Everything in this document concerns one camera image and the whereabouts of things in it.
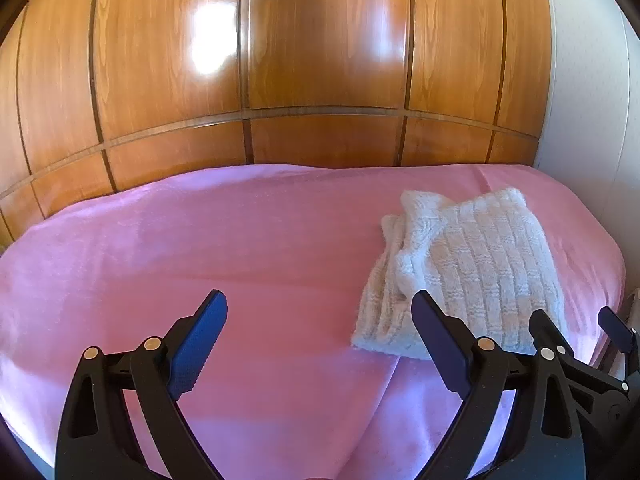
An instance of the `wooden headboard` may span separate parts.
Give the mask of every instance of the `wooden headboard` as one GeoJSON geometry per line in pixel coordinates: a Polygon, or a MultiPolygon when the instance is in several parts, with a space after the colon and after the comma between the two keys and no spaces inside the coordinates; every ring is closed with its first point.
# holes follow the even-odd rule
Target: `wooden headboard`
{"type": "Polygon", "coordinates": [[[0,245],[171,174],[531,164],[548,0],[30,0],[0,46],[0,245]]]}

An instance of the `wood grain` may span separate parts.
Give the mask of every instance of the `wood grain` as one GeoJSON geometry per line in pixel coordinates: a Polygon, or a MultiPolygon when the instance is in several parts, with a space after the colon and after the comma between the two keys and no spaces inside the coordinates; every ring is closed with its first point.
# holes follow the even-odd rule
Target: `wood grain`
{"type": "Polygon", "coordinates": [[[36,172],[98,143],[89,88],[91,0],[31,0],[18,59],[18,103],[36,172]]]}
{"type": "Polygon", "coordinates": [[[250,0],[251,108],[402,107],[408,0],[250,0]]]}
{"type": "Polygon", "coordinates": [[[113,192],[101,153],[86,156],[35,179],[33,190],[47,217],[81,200],[113,192]]]}
{"type": "Polygon", "coordinates": [[[548,0],[506,0],[507,45],[498,126],[540,136],[551,72],[548,0]]]}
{"type": "Polygon", "coordinates": [[[0,215],[0,248],[7,248],[14,242],[14,239],[9,232],[9,228],[6,226],[4,222],[4,217],[0,215]]]}
{"type": "Polygon", "coordinates": [[[535,137],[496,132],[488,162],[532,166],[538,150],[535,137]]]}
{"type": "Polygon", "coordinates": [[[406,122],[402,166],[430,166],[484,162],[491,130],[466,124],[409,117],[406,122]]]}
{"type": "Polygon", "coordinates": [[[502,0],[415,0],[409,108],[493,123],[502,0]]]}
{"type": "Polygon", "coordinates": [[[298,116],[251,121],[254,159],[323,168],[392,166],[402,118],[298,116]]]}
{"type": "Polygon", "coordinates": [[[238,110],[238,0],[97,0],[105,139],[238,110]]]}
{"type": "Polygon", "coordinates": [[[185,128],[107,151],[118,190],[219,166],[244,164],[242,122],[185,128]]]}
{"type": "Polygon", "coordinates": [[[44,220],[31,184],[19,187],[0,200],[0,210],[14,240],[21,237],[32,225],[44,220]]]}
{"type": "Polygon", "coordinates": [[[29,175],[20,138],[15,77],[18,40],[24,11],[0,45],[0,190],[8,189],[29,175]]]}

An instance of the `blue gripper pad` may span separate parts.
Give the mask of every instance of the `blue gripper pad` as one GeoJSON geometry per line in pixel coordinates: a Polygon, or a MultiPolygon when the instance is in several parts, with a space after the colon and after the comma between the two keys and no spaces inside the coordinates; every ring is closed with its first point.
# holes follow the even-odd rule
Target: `blue gripper pad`
{"type": "Polygon", "coordinates": [[[171,361],[167,390],[173,400],[193,390],[225,325],[226,311],[225,295],[212,290],[193,316],[179,319],[165,336],[171,361]]]}
{"type": "Polygon", "coordinates": [[[598,324],[622,353],[631,353],[634,335],[613,310],[603,306],[598,313],[598,324]]]}
{"type": "Polygon", "coordinates": [[[446,316],[426,290],[414,295],[411,315],[445,386],[466,399],[472,389],[469,368],[476,338],[462,320],[446,316]]]}

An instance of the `wooden panel seam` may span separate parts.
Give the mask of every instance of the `wooden panel seam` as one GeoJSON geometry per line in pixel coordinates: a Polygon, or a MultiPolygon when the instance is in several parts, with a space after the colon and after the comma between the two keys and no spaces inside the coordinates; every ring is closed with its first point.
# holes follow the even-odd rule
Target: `wooden panel seam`
{"type": "MultiPolygon", "coordinates": [[[[95,28],[95,8],[98,0],[91,0],[91,7],[89,10],[89,90],[91,93],[91,106],[94,113],[95,131],[98,136],[98,143],[104,142],[104,136],[102,134],[102,125],[100,124],[100,115],[98,113],[98,97],[95,89],[95,61],[94,61],[94,28],[95,28]]],[[[113,171],[109,165],[109,159],[105,151],[102,152],[102,161],[107,171],[107,177],[111,186],[111,192],[116,192],[116,184],[113,179],[113,171]]]]}
{"type": "Polygon", "coordinates": [[[18,65],[20,63],[20,44],[22,43],[22,31],[24,30],[24,20],[27,17],[27,11],[29,10],[29,3],[24,6],[24,13],[22,14],[22,23],[20,24],[20,33],[18,33],[18,49],[16,50],[15,58],[15,110],[18,114],[18,131],[20,132],[20,142],[22,143],[22,152],[24,153],[24,161],[27,164],[27,171],[31,172],[31,165],[29,163],[29,157],[27,156],[27,148],[24,145],[24,136],[22,134],[22,120],[20,119],[20,99],[18,99],[18,65]]]}
{"type": "Polygon", "coordinates": [[[244,140],[244,158],[247,164],[254,164],[254,139],[251,135],[251,120],[242,120],[242,137],[244,140]]]}
{"type": "Polygon", "coordinates": [[[481,123],[480,121],[474,121],[470,119],[446,116],[443,114],[434,114],[432,112],[422,112],[420,110],[399,110],[394,108],[359,108],[359,107],[332,107],[332,106],[317,106],[317,107],[285,107],[285,108],[258,108],[255,110],[247,109],[241,112],[228,112],[225,114],[218,114],[213,116],[204,116],[201,118],[190,119],[185,121],[178,121],[176,123],[164,124],[163,126],[154,126],[146,130],[139,132],[133,132],[126,136],[115,137],[114,139],[107,139],[100,144],[85,148],[80,152],[73,153],[62,160],[49,164],[46,168],[31,174],[27,178],[22,179],[8,189],[0,192],[0,200],[16,191],[18,188],[25,186],[36,178],[40,178],[50,171],[57,170],[62,166],[71,164],[76,160],[79,160],[85,156],[93,155],[94,153],[101,152],[133,142],[139,139],[145,139],[146,137],[153,137],[159,134],[169,133],[174,130],[181,130],[184,128],[198,128],[201,126],[213,126],[214,124],[228,123],[232,121],[244,121],[251,119],[266,119],[274,117],[287,117],[287,116],[307,116],[307,115],[358,115],[358,116],[393,116],[398,118],[414,117],[419,119],[431,119],[435,121],[444,121],[457,124],[466,124],[466,126],[476,126],[478,128],[484,128],[486,130],[493,130],[505,134],[511,134],[524,138],[538,139],[531,134],[524,134],[516,132],[508,128],[500,126],[494,126],[492,124],[481,123]]]}
{"type": "Polygon", "coordinates": [[[36,204],[38,204],[38,209],[40,210],[40,214],[42,215],[42,219],[45,219],[46,216],[44,214],[44,210],[42,209],[42,206],[40,205],[40,200],[38,200],[38,195],[36,194],[36,190],[33,187],[33,180],[29,183],[29,185],[31,186],[31,190],[33,191],[33,197],[36,201],[36,204]]]}
{"type": "MultiPolygon", "coordinates": [[[[504,70],[507,61],[507,0],[502,0],[502,62],[500,64],[500,82],[498,83],[498,98],[495,103],[494,125],[498,124],[498,116],[500,115],[500,102],[502,101],[502,89],[504,88],[504,70]]],[[[495,130],[491,132],[491,140],[489,148],[486,152],[484,163],[489,162],[491,150],[494,148],[495,130]]]]}
{"type": "Polygon", "coordinates": [[[11,229],[9,229],[9,224],[6,222],[6,218],[4,218],[4,213],[2,212],[2,209],[0,209],[0,221],[4,222],[4,227],[6,228],[6,231],[9,233],[9,238],[11,238],[11,240],[15,242],[14,234],[11,232],[11,229]]]}
{"type": "Polygon", "coordinates": [[[396,149],[396,161],[394,166],[402,166],[402,154],[404,153],[404,138],[406,137],[406,116],[402,117],[400,123],[400,133],[398,135],[398,148],[396,149]]]}
{"type": "Polygon", "coordinates": [[[409,27],[407,31],[406,79],[404,88],[404,108],[409,107],[411,97],[411,76],[414,70],[415,0],[409,0],[409,27]]]}
{"type": "MultiPolygon", "coordinates": [[[[409,107],[411,98],[411,76],[414,71],[414,39],[415,39],[415,0],[409,0],[409,27],[407,27],[406,40],[406,78],[404,79],[404,108],[409,107]]],[[[402,116],[400,134],[398,139],[398,150],[396,152],[395,166],[402,165],[402,152],[404,152],[404,137],[406,135],[407,115],[402,116]]]]}
{"type": "Polygon", "coordinates": [[[240,109],[249,107],[249,1],[238,0],[237,34],[238,34],[238,89],[240,92],[240,109]]]}

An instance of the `pink bedsheet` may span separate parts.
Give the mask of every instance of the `pink bedsheet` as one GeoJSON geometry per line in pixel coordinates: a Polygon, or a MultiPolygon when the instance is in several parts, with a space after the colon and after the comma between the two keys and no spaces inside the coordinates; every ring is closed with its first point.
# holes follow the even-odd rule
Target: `pink bedsheet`
{"type": "MultiPolygon", "coordinates": [[[[0,412],[53,463],[82,350],[133,349],[219,288],[228,321],[180,406],[225,478],[412,478],[460,402],[433,364],[350,347],[383,249],[380,218],[401,211],[405,189],[466,200],[505,186],[524,193],[545,229],[567,336],[588,361],[596,313],[618,305],[624,265],[584,205],[548,176],[523,166],[243,166],[79,203],[9,248],[0,258],[0,412]]],[[[134,404],[143,450],[163,471],[134,404]]]]}

